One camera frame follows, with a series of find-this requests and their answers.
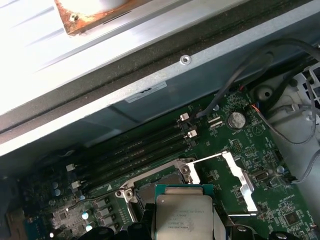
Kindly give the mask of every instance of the white plastic part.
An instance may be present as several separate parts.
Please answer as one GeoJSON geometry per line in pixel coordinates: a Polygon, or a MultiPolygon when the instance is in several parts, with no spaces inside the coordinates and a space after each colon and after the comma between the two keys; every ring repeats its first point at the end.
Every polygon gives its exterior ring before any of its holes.
{"type": "Polygon", "coordinates": [[[74,13],[93,15],[108,12],[125,4],[128,0],[60,0],[65,9],[74,13]]]}

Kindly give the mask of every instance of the mounting hole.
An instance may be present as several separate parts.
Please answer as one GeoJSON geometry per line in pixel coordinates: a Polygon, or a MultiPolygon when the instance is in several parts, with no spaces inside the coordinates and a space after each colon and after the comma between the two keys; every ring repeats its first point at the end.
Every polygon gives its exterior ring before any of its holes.
{"type": "Polygon", "coordinates": [[[260,85],[254,90],[254,96],[258,102],[267,101],[273,93],[273,88],[268,85],[260,85]]]}
{"type": "Polygon", "coordinates": [[[189,55],[183,55],[180,57],[180,63],[183,65],[189,65],[191,63],[191,57],[189,55]]]}

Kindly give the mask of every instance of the green circuit board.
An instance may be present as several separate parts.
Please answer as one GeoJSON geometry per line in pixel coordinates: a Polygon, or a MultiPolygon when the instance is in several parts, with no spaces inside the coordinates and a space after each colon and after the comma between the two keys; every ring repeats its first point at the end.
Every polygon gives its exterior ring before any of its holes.
{"type": "MultiPolygon", "coordinates": [[[[180,115],[184,113],[191,115],[199,109],[204,109],[213,96],[214,95],[210,95],[199,99],[185,107],[130,130],[127,133],[103,142],[89,149],[84,156],[86,158],[96,158],[105,152],[119,149],[119,146],[125,146],[125,143],[130,143],[130,146],[137,146],[143,142],[140,140],[143,136],[148,134],[154,135],[155,132],[163,131],[167,126],[177,123],[180,115]]],[[[120,166],[121,163],[121,166],[125,166],[121,168],[123,174],[119,171],[116,178],[107,180],[103,184],[85,191],[85,197],[95,198],[110,193],[107,197],[108,206],[112,206],[114,222],[116,223],[117,229],[120,229],[121,226],[131,223],[124,199],[115,196],[115,191],[120,188],[124,182],[175,159],[194,158],[196,160],[222,151],[229,151],[235,159],[236,164],[250,176],[254,184],[252,198],[259,210],[257,216],[232,217],[234,223],[248,225],[254,228],[257,233],[264,238],[267,238],[272,231],[287,231],[301,239],[317,239],[312,231],[314,222],[305,201],[296,185],[286,183],[284,176],[289,176],[290,172],[269,130],[254,109],[250,107],[251,102],[251,98],[246,92],[231,93],[221,101],[219,110],[213,111],[209,116],[197,119],[192,123],[192,125],[196,127],[196,137],[187,142],[171,142],[173,139],[171,137],[170,139],[168,138],[170,141],[166,140],[169,141],[170,144],[164,144],[164,141],[162,141],[162,143],[155,141],[152,142],[152,144],[155,145],[150,147],[148,145],[148,148],[150,148],[152,152],[156,151],[156,145],[163,144],[165,148],[162,148],[161,151],[157,150],[157,155],[163,157],[152,158],[155,159],[153,161],[149,161],[151,158],[148,158],[148,161],[146,161],[147,158],[139,158],[139,162],[137,162],[135,160],[136,158],[131,155],[130,157],[132,159],[120,159],[117,160],[117,162],[115,161],[114,164],[112,163],[113,165],[106,163],[105,169],[113,168],[114,171],[118,169],[117,164],[120,166]],[[246,123],[241,129],[232,129],[228,124],[228,117],[234,112],[242,113],[245,116],[246,123]]],[[[177,134],[179,135],[181,131],[188,131],[188,126],[184,130],[179,130],[177,134]]],[[[223,209],[227,214],[246,212],[247,206],[240,192],[241,183],[237,177],[232,175],[224,158],[216,157],[199,162],[195,165],[195,168],[202,184],[214,185],[214,201],[216,202],[217,208],[223,209]]],[[[138,189],[148,185],[148,183],[157,183],[163,177],[172,176],[175,172],[176,169],[174,167],[164,169],[145,179],[141,179],[136,183],[135,187],[138,189]]],[[[73,176],[73,179],[69,177],[68,180],[65,180],[66,185],[69,186],[75,178],[76,176],[73,176]]],[[[34,182],[39,181],[38,177],[36,180],[29,180],[29,184],[32,185],[34,182]]],[[[65,211],[66,207],[72,205],[72,202],[78,201],[79,196],[75,196],[74,192],[71,193],[72,191],[70,189],[65,192],[68,192],[68,194],[62,196],[60,200],[58,199],[56,201],[58,203],[55,206],[44,206],[45,211],[56,211],[61,214],[65,211]]],[[[77,218],[78,221],[81,222],[82,220],[79,220],[81,212],[88,208],[95,209],[97,202],[98,200],[93,200],[85,204],[79,204],[78,207],[67,213],[67,218],[70,221],[71,219],[77,218]]],[[[98,219],[99,216],[94,214],[92,221],[96,221],[99,225],[100,221],[98,219]]],[[[77,221],[73,222],[73,226],[78,228],[77,221]]],[[[66,232],[67,231],[65,231],[65,236],[69,237],[72,235],[66,232]]]]}

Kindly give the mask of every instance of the screw hole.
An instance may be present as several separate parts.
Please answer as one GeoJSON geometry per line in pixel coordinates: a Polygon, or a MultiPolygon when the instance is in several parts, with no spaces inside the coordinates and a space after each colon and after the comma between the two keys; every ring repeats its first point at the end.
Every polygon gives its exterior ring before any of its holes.
{"type": "Polygon", "coordinates": [[[183,64],[183,65],[188,65],[191,63],[191,57],[188,56],[188,55],[183,55],[181,58],[180,58],[180,62],[183,64]]]}

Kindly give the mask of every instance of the metal bracket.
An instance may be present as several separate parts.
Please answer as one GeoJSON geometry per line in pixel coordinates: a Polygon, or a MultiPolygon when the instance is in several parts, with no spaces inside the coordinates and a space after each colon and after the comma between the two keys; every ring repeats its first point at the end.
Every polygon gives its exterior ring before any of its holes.
{"type": "MultiPolygon", "coordinates": [[[[212,158],[216,158],[222,156],[225,160],[226,163],[228,164],[231,173],[233,176],[239,178],[240,182],[241,182],[241,187],[240,187],[240,192],[245,200],[245,203],[247,205],[247,210],[248,210],[248,215],[249,216],[256,216],[258,209],[256,207],[255,202],[253,201],[251,194],[254,192],[255,188],[254,185],[252,184],[248,174],[246,172],[244,172],[240,167],[237,166],[234,158],[232,157],[232,154],[230,152],[224,151],[221,153],[217,153],[202,159],[199,159],[197,161],[193,161],[190,163],[187,163],[187,165],[193,169],[195,169],[195,164],[208,160],[208,159],[212,159],[212,158]]],[[[233,217],[237,217],[237,216],[243,216],[243,214],[233,214],[233,217]]]]}

